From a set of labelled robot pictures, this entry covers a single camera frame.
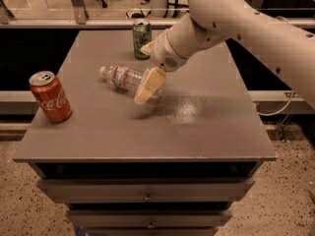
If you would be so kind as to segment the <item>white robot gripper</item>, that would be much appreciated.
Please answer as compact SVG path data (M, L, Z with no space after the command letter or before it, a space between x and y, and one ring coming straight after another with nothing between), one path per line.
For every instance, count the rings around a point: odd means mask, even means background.
M164 84L166 72L174 72L186 64L189 57L188 34L181 30L166 29L154 41L143 45L140 51L151 56L155 66L147 69L137 88L134 101L145 104Z

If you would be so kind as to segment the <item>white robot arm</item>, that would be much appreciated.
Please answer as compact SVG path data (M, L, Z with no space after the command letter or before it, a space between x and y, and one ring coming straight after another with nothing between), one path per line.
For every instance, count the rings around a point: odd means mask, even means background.
M189 13L141 51L154 66L137 88L146 103L198 51L233 39L315 107L315 35L252 8L244 0L189 0Z

